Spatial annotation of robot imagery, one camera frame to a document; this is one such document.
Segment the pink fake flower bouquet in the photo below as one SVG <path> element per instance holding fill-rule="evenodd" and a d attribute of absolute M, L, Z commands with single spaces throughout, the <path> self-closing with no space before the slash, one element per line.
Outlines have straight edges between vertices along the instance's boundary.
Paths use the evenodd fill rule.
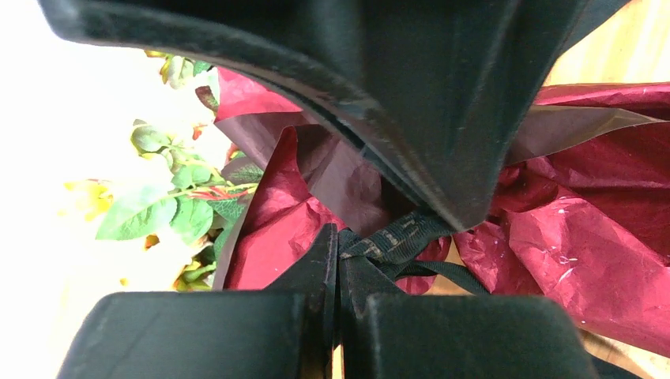
<path fill-rule="evenodd" d="M 218 257 L 262 170 L 214 126 L 255 114 L 265 89 L 226 69 L 155 51 L 72 58 L 83 122 L 67 145 L 59 245 L 77 285 L 208 291 Z"/>

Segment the dark red wrapping paper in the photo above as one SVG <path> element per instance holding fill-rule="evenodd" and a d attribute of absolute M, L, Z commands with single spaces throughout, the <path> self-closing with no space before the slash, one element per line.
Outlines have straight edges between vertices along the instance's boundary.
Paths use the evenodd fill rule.
<path fill-rule="evenodd" d="M 265 170 L 224 285 L 261 289 L 327 223 L 369 235 L 411 204 L 348 144 L 219 69 L 224 131 Z M 544 295 L 584 329 L 669 353 L 669 85 L 543 88 L 486 220 L 452 242 L 496 295 Z"/>

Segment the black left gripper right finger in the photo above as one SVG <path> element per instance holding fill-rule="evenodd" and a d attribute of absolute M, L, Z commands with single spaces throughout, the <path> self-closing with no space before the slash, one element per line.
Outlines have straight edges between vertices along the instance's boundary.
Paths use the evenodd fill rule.
<path fill-rule="evenodd" d="M 546 298 L 495 296 L 468 271 L 419 255 L 441 231 L 340 234 L 348 378 L 597 378 L 566 314 Z"/>

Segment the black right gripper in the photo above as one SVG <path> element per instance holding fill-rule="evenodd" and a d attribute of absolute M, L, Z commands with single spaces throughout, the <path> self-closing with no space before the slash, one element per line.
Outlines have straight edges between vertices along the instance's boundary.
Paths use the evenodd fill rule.
<path fill-rule="evenodd" d="M 621 1 L 42 1 L 60 38 L 166 51 L 267 85 L 465 231 L 557 58 Z"/>

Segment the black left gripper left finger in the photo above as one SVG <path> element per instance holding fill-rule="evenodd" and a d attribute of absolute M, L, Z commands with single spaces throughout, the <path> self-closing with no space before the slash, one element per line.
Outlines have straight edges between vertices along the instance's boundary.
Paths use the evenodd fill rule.
<path fill-rule="evenodd" d="M 60 378 L 329 378 L 338 232 L 257 291 L 119 292 L 98 301 Z"/>

